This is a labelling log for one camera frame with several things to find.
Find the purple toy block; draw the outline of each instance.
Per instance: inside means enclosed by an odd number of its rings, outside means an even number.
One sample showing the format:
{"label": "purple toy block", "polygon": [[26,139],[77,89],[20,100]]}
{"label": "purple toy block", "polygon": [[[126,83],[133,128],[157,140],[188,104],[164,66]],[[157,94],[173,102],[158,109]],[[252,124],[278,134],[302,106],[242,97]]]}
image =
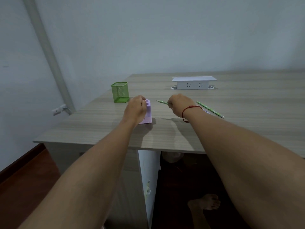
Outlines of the purple toy block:
{"label": "purple toy block", "polygon": [[150,106],[150,101],[148,99],[146,99],[146,106],[147,106],[147,112],[146,115],[143,119],[143,121],[139,124],[148,124],[152,122],[152,108]]}

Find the wooden desk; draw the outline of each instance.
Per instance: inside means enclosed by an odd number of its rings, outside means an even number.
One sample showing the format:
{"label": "wooden desk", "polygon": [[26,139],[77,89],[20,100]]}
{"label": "wooden desk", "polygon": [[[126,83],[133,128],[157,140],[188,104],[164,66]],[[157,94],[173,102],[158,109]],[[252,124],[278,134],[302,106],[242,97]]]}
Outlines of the wooden desk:
{"label": "wooden desk", "polygon": [[[215,85],[212,90],[172,90],[172,77],[179,76],[213,76],[217,81],[210,82]],[[131,137],[109,216],[113,223],[150,227],[161,150],[204,153],[190,124],[154,100],[166,101],[182,93],[215,109],[225,120],[305,157],[305,71],[134,74],[126,81],[131,97],[141,94],[151,100],[153,120],[152,124],[138,125]],[[115,104],[109,90],[35,142],[45,143],[63,173],[80,153],[118,125],[126,105]],[[148,180],[151,194],[146,196]]]}

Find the green pencil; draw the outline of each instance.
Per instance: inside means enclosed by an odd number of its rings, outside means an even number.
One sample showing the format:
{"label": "green pencil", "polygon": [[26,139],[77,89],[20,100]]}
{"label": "green pencil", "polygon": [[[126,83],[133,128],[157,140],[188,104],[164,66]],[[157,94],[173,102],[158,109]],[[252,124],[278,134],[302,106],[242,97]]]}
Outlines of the green pencil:
{"label": "green pencil", "polygon": [[164,101],[162,101],[162,100],[156,100],[156,101],[158,101],[159,103],[162,103],[162,104],[167,104],[167,105],[168,105],[168,103],[167,103],[167,102],[164,102]]}
{"label": "green pencil", "polygon": [[211,112],[214,112],[216,115],[220,116],[221,118],[224,118],[224,116],[220,115],[218,112],[214,111],[213,109],[209,108],[208,106],[205,106],[204,104],[200,103],[199,101],[197,101],[198,104],[200,104],[202,107],[210,110]]}

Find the bare foot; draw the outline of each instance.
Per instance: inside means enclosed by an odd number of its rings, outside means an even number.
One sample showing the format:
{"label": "bare foot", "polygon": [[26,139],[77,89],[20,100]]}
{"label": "bare foot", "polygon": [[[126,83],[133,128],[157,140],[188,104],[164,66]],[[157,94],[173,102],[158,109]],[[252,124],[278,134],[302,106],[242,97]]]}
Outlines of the bare foot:
{"label": "bare foot", "polygon": [[218,196],[215,194],[206,194],[202,198],[190,200],[188,207],[190,209],[200,207],[202,210],[217,210],[220,206]]}

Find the red string bracelet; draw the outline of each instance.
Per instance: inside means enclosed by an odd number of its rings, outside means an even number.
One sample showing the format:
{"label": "red string bracelet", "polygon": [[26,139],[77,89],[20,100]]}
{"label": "red string bracelet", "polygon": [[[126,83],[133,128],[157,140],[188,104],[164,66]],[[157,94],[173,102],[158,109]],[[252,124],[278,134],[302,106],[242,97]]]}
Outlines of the red string bracelet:
{"label": "red string bracelet", "polygon": [[187,108],[185,108],[185,109],[182,111],[182,119],[183,119],[183,121],[184,121],[185,123],[188,123],[188,121],[185,121],[184,118],[183,118],[183,113],[184,113],[184,111],[185,111],[186,109],[188,109],[188,108],[195,108],[195,107],[199,107],[199,108],[202,109],[202,107],[200,107],[200,106],[198,106],[198,105],[190,105],[190,106],[188,106]]}

